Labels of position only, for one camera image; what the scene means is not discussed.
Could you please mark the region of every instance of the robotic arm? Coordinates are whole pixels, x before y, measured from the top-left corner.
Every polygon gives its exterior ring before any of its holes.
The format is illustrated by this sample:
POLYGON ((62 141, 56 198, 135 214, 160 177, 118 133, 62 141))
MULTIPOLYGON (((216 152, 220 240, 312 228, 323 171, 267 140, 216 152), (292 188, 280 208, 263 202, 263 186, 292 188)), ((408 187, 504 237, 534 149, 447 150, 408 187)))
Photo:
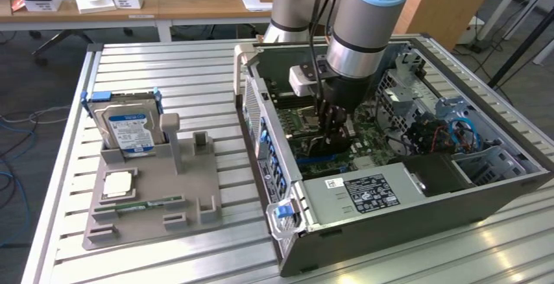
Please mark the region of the robotic arm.
MULTIPOLYGON (((336 1, 327 54, 315 59, 313 65, 292 67, 289 73, 289 84, 296 95, 315 95, 317 98, 319 126, 325 133, 327 145, 340 143, 348 137, 344 124, 348 126, 348 117, 365 97, 406 2, 336 1)), ((273 0, 272 19, 264 42, 308 40, 313 3, 319 4, 316 0, 273 0)), ((343 147, 337 145, 324 148, 339 151, 337 148, 343 147)))

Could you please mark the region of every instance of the gray holder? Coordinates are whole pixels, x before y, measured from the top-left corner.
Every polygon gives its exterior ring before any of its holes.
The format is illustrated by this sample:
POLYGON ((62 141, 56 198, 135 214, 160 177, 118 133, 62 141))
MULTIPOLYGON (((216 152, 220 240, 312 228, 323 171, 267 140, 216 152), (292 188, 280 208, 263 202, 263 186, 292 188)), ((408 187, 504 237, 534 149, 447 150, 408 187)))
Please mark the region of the gray holder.
POLYGON ((213 141, 207 132, 193 132, 192 138, 179 140, 179 126, 176 113, 161 115, 168 143, 155 145, 149 156, 125 158, 120 149, 100 151, 85 250, 181 236, 221 225, 213 141), (121 171, 132 174, 131 191, 102 199, 105 176, 121 171))

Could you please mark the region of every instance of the power supply label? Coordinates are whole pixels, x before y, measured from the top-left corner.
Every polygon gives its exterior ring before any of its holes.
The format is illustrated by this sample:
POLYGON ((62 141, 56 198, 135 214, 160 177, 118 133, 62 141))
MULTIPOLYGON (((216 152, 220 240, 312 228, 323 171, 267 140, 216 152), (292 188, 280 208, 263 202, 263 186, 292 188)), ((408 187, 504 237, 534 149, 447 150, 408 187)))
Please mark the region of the power supply label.
POLYGON ((114 139, 122 151, 139 153, 153 149, 152 134, 144 128, 148 123, 144 114, 116 115, 108 119, 114 139))
POLYGON ((344 186, 360 213, 400 204, 383 174, 344 181, 344 186))

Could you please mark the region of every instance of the wooden desk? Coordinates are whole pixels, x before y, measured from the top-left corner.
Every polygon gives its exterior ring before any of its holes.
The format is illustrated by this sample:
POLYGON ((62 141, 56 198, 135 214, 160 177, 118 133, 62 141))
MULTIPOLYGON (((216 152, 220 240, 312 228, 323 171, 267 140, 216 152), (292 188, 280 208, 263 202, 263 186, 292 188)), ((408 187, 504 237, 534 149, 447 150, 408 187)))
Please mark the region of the wooden desk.
POLYGON ((0 30, 60 30, 156 27, 160 41, 171 41, 172 25, 267 23, 271 12, 248 12, 241 0, 144 0, 140 10, 121 9, 78 14, 74 0, 57 12, 12 13, 10 2, 0 0, 0 30))

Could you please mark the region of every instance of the blue cable on floor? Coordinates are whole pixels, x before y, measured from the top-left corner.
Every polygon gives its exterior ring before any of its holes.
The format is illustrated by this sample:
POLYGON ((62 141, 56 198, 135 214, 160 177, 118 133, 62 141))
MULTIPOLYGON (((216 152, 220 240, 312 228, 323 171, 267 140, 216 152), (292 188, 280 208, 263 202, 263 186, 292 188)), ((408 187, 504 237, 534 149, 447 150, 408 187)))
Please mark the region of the blue cable on floor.
POLYGON ((5 240, 1 241, 1 243, 0 243, 0 248, 1 248, 14 238, 17 238, 17 236, 20 236, 20 234, 28 229, 30 211, 28 209, 25 190, 24 190, 24 187, 22 187, 21 183, 18 182, 17 178, 14 178, 13 175, 9 174, 8 172, 0 172, 0 175, 4 175, 5 177, 10 178, 13 180, 13 182, 16 183, 18 192, 21 194, 21 199, 24 200, 24 204, 25 204, 25 223, 24 223, 24 226, 18 229, 18 231, 10 237, 8 237, 5 240))
POLYGON ((5 124, 2 124, 2 123, 0 123, 0 127, 4 127, 6 130, 10 130, 12 132, 30 134, 30 142, 29 142, 29 144, 28 144, 28 146, 26 146, 26 149, 25 149, 25 150, 22 150, 20 153, 17 153, 17 154, 16 154, 12 158, 5 159, 5 160, 0 160, 0 163, 6 163, 6 162, 13 161, 13 160, 14 160, 16 158, 18 158, 20 156, 22 156, 22 155, 26 153, 26 151, 29 151, 29 150, 30 150, 30 148, 34 146, 36 134, 34 134, 34 132, 32 132, 32 131, 29 131, 29 130, 17 130, 17 129, 14 129, 14 128, 12 128, 12 127, 6 126, 6 125, 5 125, 5 124))

